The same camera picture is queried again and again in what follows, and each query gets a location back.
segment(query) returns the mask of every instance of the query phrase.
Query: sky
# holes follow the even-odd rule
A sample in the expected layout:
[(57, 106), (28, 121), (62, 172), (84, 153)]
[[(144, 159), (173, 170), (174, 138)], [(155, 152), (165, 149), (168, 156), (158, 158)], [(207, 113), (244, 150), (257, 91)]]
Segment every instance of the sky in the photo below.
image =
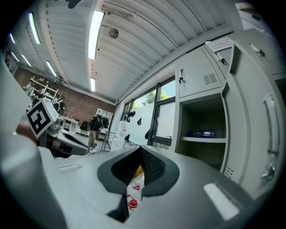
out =
[[(166, 93), (169, 97), (173, 97), (176, 95), (176, 83), (172, 81), (162, 87), (162, 91)], [(142, 96), (141, 98), (135, 100), (135, 103), (142, 107), (142, 102), (146, 99), (147, 95)]]

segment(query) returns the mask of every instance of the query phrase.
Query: shelf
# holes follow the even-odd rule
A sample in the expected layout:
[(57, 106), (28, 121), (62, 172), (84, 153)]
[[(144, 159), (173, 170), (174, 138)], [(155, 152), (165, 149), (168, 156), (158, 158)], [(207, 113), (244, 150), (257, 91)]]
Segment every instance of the shelf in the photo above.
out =
[(183, 141), (196, 141), (196, 142), (208, 142), (208, 143), (226, 143), (225, 138), (190, 138), (182, 137)]

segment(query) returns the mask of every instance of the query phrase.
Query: ceiling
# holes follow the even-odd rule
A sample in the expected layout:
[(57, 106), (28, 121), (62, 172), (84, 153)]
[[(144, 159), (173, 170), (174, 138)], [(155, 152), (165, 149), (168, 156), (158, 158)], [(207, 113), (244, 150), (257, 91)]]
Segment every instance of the ceiling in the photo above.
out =
[[(12, 30), (16, 44), (9, 48), (23, 53), (40, 75), (53, 78), (49, 60), (67, 84), (88, 93), (89, 77), (96, 79), (96, 96), (115, 102), (161, 60), (180, 46), (207, 31), (230, 23), (220, 7), (224, 0), (106, 0), (105, 17), (91, 72), (87, 67), (86, 34), (93, 0), (82, 0), (74, 9), (65, 0), (37, 1)], [(41, 44), (29, 27), (34, 13)], [(110, 28), (119, 37), (109, 36)], [(22, 65), (28, 65), (19, 58)]]

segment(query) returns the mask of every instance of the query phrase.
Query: white box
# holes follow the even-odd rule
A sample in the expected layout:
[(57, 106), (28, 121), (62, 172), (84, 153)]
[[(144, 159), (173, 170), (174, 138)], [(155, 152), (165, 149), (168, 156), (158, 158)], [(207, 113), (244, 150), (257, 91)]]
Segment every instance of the white box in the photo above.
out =
[(49, 99), (42, 98), (27, 113), (28, 124), (38, 139), (49, 126), (58, 119), (59, 114)]

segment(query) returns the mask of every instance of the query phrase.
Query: window frame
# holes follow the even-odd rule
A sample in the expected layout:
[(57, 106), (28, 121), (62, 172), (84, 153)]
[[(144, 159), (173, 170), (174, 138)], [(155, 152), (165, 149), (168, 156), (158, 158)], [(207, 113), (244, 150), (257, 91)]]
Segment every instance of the window frame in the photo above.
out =
[(158, 83), (155, 87), (152, 87), (148, 91), (140, 94), (136, 98), (134, 98), (131, 101), (129, 101), (128, 103), (126, 103), (125, 106), (124, 106), (123, 113), (122, 113), (122, 116), (121, 116), (121, 120), (122, 120), (124, 115), (127, 115), (127, 120), (128, 120), (129, 119), (129, 114), (133, 110), (133, 105), (134, 105), (135, 100), (137, 100), (137, 99), (141, 98), (142, 96), (144, 96), (144, 95), (146, 95), (146, 94), (156, 90), (155, 101), (154, 101), (154, 107), (153, 107), (151, 124), (150, 124), (150, 128), (149, 128), (149, 137), (148, 137), (147, 145), (153, 146), (154, 142), (157, 142), (157, 143), (160, 143), (160, 144), (164, 144), (164, 145), (168, 145), (168, 146), (171, 146), (171, 144), (172, 144), (172, 136), (170, 138), (164, 138), (164, 137), (156, 136), (156, 135), (154, 135), (154, 133), (157, 132), (157, 128), (158, 128), (157, 118), (160, 115), (160, 106), (176, 101), (176, 96), (164, 99), (162, 101), (160, 100), (162, 87), (164, 85), (174, 81), (174, 80), (175, 80), (175, 76), (172, 76), (172, 77), (168, 78), (167, 80), (165, 80), (165, 81), (163, 81), (161, 83)]

